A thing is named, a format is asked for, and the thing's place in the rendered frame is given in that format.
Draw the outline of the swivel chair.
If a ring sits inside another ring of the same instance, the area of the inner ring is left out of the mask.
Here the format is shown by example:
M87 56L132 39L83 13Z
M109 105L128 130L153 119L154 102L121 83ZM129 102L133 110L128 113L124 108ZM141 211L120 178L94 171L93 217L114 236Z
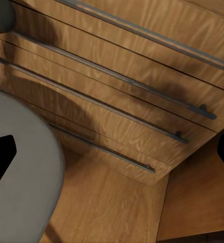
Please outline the swivel chair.
M17 22L12 3L0 0L0 34ZM63 149L44 118L0 90L0 138L8 135L17 153L0 180L0 243L39 243L62 192Z

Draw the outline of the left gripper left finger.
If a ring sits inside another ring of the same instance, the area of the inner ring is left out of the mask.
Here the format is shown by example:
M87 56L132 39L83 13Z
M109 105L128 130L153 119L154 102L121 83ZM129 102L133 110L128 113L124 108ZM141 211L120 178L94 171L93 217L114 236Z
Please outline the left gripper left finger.
M16 143L12 135L0 138L0 180L17 153Z

